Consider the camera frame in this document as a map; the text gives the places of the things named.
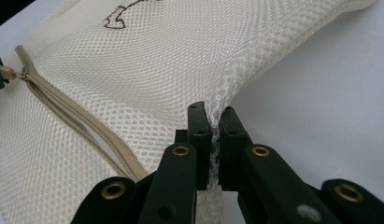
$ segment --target white background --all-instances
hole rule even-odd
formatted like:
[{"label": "white background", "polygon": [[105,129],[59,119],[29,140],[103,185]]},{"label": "white background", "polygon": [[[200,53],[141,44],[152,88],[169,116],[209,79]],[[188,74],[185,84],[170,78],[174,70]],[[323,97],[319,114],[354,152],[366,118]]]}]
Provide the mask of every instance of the white background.
[{"label": "white background", "polygon": [[[2,25],[0,55],[61,2],[36,0]],[[305,182],[345,178],[384,201],[384,0],[319,30],[232,106],[252,140],[276,149]],[[236,193],[224,202],[225,223],[245,223]]]}]

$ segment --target white surface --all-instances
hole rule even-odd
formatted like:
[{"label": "white surface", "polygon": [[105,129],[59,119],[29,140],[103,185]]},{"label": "white surface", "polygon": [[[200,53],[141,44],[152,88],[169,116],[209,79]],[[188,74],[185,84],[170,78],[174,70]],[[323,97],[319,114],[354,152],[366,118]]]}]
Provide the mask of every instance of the white surface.
[{"label": "white surface", "polygon": [[[19,45],[60,2],[37,0],[0,27],[0,55]],[[367,154],[369,148],[379,147],[383,153],[377,159],[384,161],[384,0],[318,31],[242,90],[233,107],[254,142],[275,148],[315,187],[335,177],[331,171],[318,176],[310,172],[328,147],[366,148]],[[317,152],[316,156],[300,156],[301,147]],[[312,164],[300,163],[300,157]],[[384,163],[370,160],[368,165],[384,170]],[[384,200],[382,176],[354,172],[347,163],[336,170],[343,174],[339,177],[358,182]],[[367,175],[375,181],[366,181]],[[242,223],[234,194],[226,193],[224,201],[226,223]]]}]

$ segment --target white mesh fabric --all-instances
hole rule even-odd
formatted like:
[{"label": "white mesh fabric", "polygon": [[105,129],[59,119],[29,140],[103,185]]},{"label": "white mesh fabric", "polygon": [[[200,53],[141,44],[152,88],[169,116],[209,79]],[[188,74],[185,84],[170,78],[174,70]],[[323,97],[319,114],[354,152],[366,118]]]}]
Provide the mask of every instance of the white mesh fabric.
[{"label": "white mesh fabric", "polygon": [[5,223],[70,223],[101,180],[116,175],[24,83],[0,90],[0,209]]},{"label": "white mesh fabric", "polygon": [[[151,173],[175,129],[186,128],[189,104],[205,101],[216,127],[245,83],[343,11],[373,2],[68,0],[24,46],[39,74]],[[220,222],[212,192],[200,194],[200,222]]]}]

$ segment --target mesh laundry bag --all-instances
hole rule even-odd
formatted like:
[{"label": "mesh laundry bag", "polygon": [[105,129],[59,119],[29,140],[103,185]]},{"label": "mesh laundry bag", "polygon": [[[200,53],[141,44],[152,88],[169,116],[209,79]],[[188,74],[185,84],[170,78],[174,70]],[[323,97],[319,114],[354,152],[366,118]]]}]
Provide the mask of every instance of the mesh laundry bag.
[{"label": "mesh laundry bag", "polygon": [[[34,65],[29,89],[40,93],[21,81],[0,91],[5,222],[70,222],[100,180],[154,172],[175,129],[187,128],[188,105],[205,101],[215,131],[246,82],[340,13],[373,2],[64,1],[23,44]],[[41,103],[45,93],[58,99]],[[48,109],[50,101],[62,105]],[[220,223],[216,168],[198,195],[198,223]]]}]

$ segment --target zipper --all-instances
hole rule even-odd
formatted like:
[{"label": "zipper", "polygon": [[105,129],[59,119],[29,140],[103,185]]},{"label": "zipper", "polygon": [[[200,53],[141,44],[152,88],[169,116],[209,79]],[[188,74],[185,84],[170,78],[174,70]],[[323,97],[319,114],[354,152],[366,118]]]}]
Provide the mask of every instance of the zipper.
[{"label": "zipper", "polygon": [[147,175],[132,150],[116,134],[41,77],[22,46],[15,50],[23,64],[19,78],[26,82],[37,99],[92,144],[119,175],[126,175],[134,181]]}]

